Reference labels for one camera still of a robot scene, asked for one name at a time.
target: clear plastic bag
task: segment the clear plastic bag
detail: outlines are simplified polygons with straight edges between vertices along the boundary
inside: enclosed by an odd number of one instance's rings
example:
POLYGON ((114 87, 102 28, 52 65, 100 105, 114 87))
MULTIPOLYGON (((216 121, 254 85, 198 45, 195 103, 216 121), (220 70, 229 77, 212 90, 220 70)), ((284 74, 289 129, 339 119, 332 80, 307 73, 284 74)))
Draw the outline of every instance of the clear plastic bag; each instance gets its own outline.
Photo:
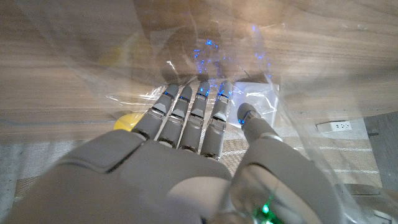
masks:
MULTIPOLYGON (((368 24, 374 21, 356 23, 360 15, 350 12, 343 15, 352 19, 351 22, 336 26, 332 31, 330 26, 323 27, 327 21, 314 22, 317 14, 333 14, 328 5, 342 9, 350 3, 120 0, 93 4, 86 0, 17 0, 17 4, 64 64, 86 82, 98 103, 116 119, 130 113, 137 113, 138 118, 170 83, 190 85, 195 91, 200 81, 209 80, 211 92, 205 117, 207 121, 220 83, 224 80, 235 83, 228 118, 228 123, 235 127, 228 127, 227 139, 242 138, 236 110, 241 103, 253 104, 270 124, 278 119, 279 123, 290 128, 292 135, 300 138, 302 148, 299 151, 323 169, 332 184, 343 189, 338 193, 348 216, 358 223, 366 221, 361 209, 344 190, 337 169, 325 159, 326 150, 320 149, 321 146, 314 141, 325 139, 314 128, 317 121, 308 125, 300 119, 297 110, 290 109, 292 96, 302 102, 312 100, 313 95, 325 87, 323 81, 329 80, 328 83, 337 88, 344 86, 344 80, 328 78, 328 66, 324 64, 316 68, 319 75, 304 73, 306 71, 300 68, 300 63, 305 64, 308 58, 302 55, 296 55, 296 61, 283 62, 290 69, 297 70, 297 76, 308 76, 307 83, 313 85, 301 84, 295 77, 283 81, 283 74, 271 70, 272 60, 280 57, 278 51, 294 55, 299 45, 305 42, 305 37, 301 36, 301 42, 290 43, 286 38, 288 35, 311 29, 317 32, 314 35, 330 35, 333 31, 333 35, 344 38, 346 33, 340 33, 342 30, 376 29, 368 24), (299 10, 310 13, 302 14, 299 10), (276 39, 282 42, 277 48, 276 39)), ((318 38, 319 43, 313 43, 314 48, 323 47, 322 38, 318 38)), ((302 111, 311 111, 305 103, 302 107, 302 111)), ((335 146, 332 139, 325 142, 335 146)), ((361 170, 343 152, 336 153, 335 157, 342 164, 340 170, 361 170)), ((355 182, 378 185, 377 179, 364 177, 352 175, 355 182)))

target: robotic hand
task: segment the robotic hand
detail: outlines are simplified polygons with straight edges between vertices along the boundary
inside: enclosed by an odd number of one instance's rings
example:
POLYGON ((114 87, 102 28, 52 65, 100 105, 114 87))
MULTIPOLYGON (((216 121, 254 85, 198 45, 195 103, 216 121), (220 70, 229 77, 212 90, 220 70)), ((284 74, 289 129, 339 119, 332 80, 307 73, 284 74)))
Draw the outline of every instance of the robotic hand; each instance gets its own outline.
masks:
POLYGON ((181 140, 192 89, 176 97, 170 85, 131 132, 111 131, 61 158, 5 223, 349 223, 323 172, 249 104, 238 110, 249 149, 234 177, 218 162, 230 82, 197 155, 209 90, 200 83, 181 140))

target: yellow ball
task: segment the yellow ball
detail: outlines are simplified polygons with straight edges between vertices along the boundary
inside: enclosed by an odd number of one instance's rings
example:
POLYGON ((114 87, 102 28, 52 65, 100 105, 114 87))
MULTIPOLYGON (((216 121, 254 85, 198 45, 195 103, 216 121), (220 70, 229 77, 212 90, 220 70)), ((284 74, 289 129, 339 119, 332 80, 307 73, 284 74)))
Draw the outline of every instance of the yellow ball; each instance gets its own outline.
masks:
POLYGON ((143 115, 144 114, 142 114, 142 113, 126 114, 126 115, 120 117, 116 121, 113 129, 114 130, 123 129, 126 131, 131 131, 133 129, 133 127, 138 123, 138 121, 142 118, 143 115))

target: wooden table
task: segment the wooden table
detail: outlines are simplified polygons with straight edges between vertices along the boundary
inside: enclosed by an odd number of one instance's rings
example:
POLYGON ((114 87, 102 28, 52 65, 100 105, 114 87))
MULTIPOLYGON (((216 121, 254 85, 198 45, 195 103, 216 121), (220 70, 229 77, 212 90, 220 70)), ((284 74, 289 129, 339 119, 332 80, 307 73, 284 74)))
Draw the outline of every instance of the wooden table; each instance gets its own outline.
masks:
POLYGON ((398 109, 396 1, 27 2, 0 9, 0 144, 91 139, 149 106, 105 96, 263 72, 304 122, 398 109))

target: power strip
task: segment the power strip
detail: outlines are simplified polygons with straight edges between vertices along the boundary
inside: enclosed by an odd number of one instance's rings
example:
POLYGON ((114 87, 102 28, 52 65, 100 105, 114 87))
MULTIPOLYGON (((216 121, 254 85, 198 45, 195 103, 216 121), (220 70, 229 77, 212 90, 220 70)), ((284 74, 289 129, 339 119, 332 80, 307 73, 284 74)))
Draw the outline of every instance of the power strip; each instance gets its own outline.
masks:
POLYGON ((351 123, 349 121, 332 121, 332 122, 317 124, 317 128, 321 133, 352 130, 351 123))

